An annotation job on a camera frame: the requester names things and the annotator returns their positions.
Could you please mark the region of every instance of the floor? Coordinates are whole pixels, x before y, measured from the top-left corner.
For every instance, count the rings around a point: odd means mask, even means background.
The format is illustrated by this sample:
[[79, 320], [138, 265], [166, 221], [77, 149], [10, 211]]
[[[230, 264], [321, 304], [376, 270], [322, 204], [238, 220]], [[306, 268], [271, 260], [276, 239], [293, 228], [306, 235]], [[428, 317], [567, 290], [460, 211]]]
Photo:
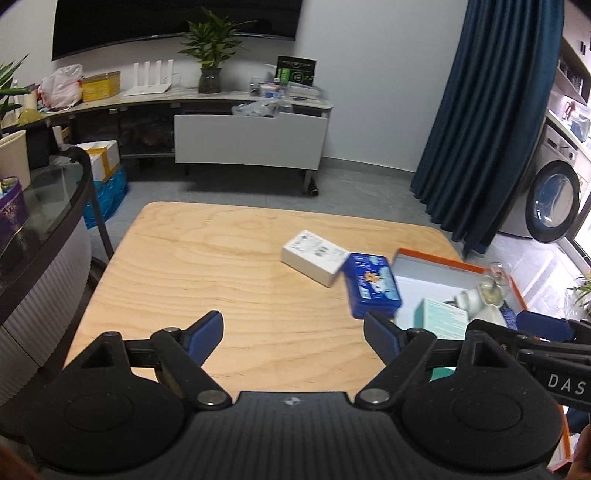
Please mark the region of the floor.
[[[303, 196], [298, 173], [283, 168], [196, 164], [185, 175], [184, 166], [171, 160], [154, 161], [149, 167], [129, 161], [125, 168], [129, 193], [106, 223], [115, 248], [141, 209], [159, 200], [306, 210], [437, 227], [409, 190], [412, 174], [391, 168], [323, 159], [315, 176], [318, 197]], [[104, 259], [97, 229], [90, 233], [93, 255]], [[461, 252], [460, 244], [454, 247]], [[567, 287], [580, 272], [556, 244], [497, 235], [484, 257], [468, 261], [503, 262], [530, 310], [578, 315], [568, 307]]]

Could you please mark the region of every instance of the hand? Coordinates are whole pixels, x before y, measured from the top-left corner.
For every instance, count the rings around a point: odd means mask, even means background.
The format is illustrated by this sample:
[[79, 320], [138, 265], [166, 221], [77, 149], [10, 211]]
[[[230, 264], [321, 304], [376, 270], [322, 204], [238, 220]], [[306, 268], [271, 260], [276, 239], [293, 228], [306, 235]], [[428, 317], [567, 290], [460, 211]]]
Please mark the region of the hand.
[[587, 457], [591, 453], [591, 430], [587, 425], [581, 435], [577, 446], [574, 448], [573, 464], [570, 466], [569, 474], [565, 480], [591, 480], [591, 471], [587, 468]]
[[16, 453], [0, 447], [0, 480], [39, 480], [39, 477]]

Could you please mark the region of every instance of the white wall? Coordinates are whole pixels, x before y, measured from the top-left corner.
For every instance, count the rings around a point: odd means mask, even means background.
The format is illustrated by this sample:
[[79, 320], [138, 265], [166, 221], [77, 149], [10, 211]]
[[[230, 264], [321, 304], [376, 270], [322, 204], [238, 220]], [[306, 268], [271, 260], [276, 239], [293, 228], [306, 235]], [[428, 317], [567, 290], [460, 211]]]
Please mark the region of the white wall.
[[[199, 66], [178, 54], [180, 39], [105, 47], [51, 61], [57, 0], [20, 0], [0, 19], [0, 61], [30, 56], [21, 85], [55, 68], [81, 63], [85, 74], [121, 70], [131, 85], [132, 63], [175, 59], [174, 83], [195, 86]], [[304, 0], [296, 42], [246, 38], [222, 70], [226, 90], [246, 89], [280, 54], [318, 60], [316, 83], [335, 109], [324, 148], [328, 157], [414, 171], [447, 82], [467, 0]]]

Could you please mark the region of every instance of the blue box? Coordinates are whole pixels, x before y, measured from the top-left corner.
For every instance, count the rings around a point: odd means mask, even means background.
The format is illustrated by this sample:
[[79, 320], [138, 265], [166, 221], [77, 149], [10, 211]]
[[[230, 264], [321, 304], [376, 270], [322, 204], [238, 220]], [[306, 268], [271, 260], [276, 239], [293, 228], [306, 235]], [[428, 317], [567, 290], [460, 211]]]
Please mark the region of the blue box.
[[350, 254], [343, 273], [354, 318], [363, 320], [370, 310], [394, 317], [402, 300], [386, 257]]

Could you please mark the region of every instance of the glass tabletop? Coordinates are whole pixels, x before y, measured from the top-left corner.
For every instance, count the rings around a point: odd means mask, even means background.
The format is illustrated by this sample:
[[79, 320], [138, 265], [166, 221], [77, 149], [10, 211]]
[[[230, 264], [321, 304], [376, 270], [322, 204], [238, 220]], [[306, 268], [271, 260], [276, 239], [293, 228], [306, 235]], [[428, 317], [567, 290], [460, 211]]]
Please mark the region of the glass tabletop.
[[31, 171], [23, 191], [26, 220], [16, 233], [0, 239], [0, 293], [39, 252], [72, 208], [83, 167], [68, 157], [50, 158], [48, 167]]

